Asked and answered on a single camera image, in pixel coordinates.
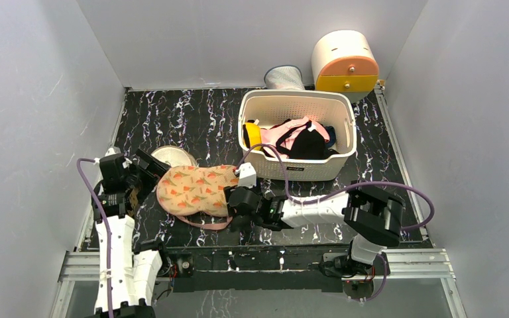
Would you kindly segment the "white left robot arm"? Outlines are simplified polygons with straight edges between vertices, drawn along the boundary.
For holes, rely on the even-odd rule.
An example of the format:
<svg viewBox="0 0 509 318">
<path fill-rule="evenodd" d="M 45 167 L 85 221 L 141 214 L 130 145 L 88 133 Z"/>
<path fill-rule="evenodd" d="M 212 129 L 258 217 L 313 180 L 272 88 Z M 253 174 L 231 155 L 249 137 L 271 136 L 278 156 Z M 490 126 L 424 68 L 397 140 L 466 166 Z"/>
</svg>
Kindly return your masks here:
<svg viewBox="0 0 509 318">
<path fill-rule="evenodd" d="M 99 287 L 94 317 L 154 317 L 152 294 L 157 276 L 171 268 L 160 239 L 133 248 L 135 213 L 170 165 L 143 150 L 139 162 L 111 147 L 97 159 L 102 179 L 93 188 L 91 206 L 99 240 Z"/>
</svg>

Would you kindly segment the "round beige mesh laundry bag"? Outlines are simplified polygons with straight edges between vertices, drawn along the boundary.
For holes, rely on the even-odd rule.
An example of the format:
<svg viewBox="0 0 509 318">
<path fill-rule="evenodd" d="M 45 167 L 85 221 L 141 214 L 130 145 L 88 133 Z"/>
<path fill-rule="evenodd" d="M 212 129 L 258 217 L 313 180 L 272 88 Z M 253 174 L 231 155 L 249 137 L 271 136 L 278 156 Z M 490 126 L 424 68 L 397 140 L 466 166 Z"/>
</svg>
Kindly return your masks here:
<svg viewBox="0 0 509 318">
<path fill-rule="evenodd" d="M 197 160 L 187 151 L 177 146 L 161 146 L 151 156 L 165 164 L 174 166 L 198 166 Z"/>
</svg>

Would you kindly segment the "orange floral bra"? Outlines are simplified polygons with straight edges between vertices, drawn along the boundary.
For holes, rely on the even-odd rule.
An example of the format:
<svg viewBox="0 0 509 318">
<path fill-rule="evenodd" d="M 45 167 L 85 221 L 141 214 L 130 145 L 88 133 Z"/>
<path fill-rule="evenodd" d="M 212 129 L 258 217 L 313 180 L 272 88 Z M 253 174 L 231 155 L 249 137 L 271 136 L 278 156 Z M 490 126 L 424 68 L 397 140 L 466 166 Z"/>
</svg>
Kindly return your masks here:
<svg viewBox="0 0 509 318">
<path fill-rule="evenodd" d="M 201 229 L 220 231 L 233 220 L 227 208 L 224 189 L 238 185 L 235 167 L 220 165 L 208 168 L 196 166 L 171 167 L 156 186 L 156 199 L 161 208 L 178 220 Z M 217 223 L 195 223 L 190 215 L 204 213 L 222 218 Z"/>
</svg>

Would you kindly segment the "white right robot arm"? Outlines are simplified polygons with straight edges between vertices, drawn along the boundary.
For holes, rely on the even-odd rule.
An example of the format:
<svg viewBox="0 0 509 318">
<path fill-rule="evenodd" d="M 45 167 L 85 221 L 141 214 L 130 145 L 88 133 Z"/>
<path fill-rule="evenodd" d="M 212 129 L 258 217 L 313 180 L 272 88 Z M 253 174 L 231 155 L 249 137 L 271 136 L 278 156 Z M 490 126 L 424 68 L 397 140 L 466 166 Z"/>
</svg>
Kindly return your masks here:
<svg viewBox="0 0 509 318">
<path fill-rule="evenodd" d="M 328 277 L 366 275 L 377 254 L 400 244 L 402 202 L 376 186 L 353 182 L 349 190 L 313 197 L 266 199 L 244 186 L 225 187 L 224 194 L 231 216 L 250 217 L 256 225 L 272 231 L 325 223 L 348 225 L 356 233 L 348 251 L 323 256 L 318 265 Z"/>
</svg>

